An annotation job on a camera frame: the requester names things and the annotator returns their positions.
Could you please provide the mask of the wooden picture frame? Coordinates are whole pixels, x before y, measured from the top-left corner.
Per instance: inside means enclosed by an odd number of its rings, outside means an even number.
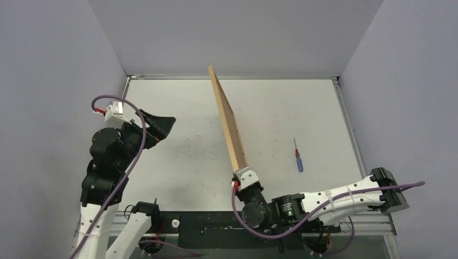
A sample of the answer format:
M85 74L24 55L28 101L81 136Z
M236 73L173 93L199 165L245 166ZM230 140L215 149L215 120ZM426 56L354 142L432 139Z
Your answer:
M224 131L228 153L230 155L232 169L236 172L248 165L243 143L239 134L238 124L228 98L212 65L208 66L208 72L214 90L214 96L218 107L221 125Z

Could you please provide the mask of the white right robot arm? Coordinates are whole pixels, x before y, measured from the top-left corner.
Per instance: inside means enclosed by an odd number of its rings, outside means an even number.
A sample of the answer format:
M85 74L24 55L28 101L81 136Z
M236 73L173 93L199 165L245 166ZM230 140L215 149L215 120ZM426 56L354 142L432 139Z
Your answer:
M404 188L382 167L348 185L271 201L264 198L259 178L249 167L235 174L232 186L233 197L244 204L241 220L252 229L291 229L305 218L302 229L320 231L358 213L378 210L390 214L409 208Z

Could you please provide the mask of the blue red screwdriver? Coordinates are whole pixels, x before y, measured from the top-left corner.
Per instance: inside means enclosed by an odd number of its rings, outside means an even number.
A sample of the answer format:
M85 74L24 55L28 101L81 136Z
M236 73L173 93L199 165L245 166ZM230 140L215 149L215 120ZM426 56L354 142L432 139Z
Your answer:
M294 143L294 149L295 149L295 160L296 160L297 169L298 169L298 172L302 173L304 171L304 167L302 164L300 152L298 150L297 142L295 138L293 138L293 143Z

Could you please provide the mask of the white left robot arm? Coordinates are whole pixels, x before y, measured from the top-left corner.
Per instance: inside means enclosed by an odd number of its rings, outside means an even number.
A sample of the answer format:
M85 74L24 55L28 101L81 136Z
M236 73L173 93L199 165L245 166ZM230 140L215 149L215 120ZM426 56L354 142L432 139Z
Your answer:
M129 171L143 150L168 137L176 122L175 117L160 117L143 110L136 114L141 125L119 112L107 110L104 117L109 126L92 137L92 159L82 182L80 226L71 258L128 258L141 236L146 231L157 231L163 222L157 204L138 202L133 208L133 218L112 246L108 246Z

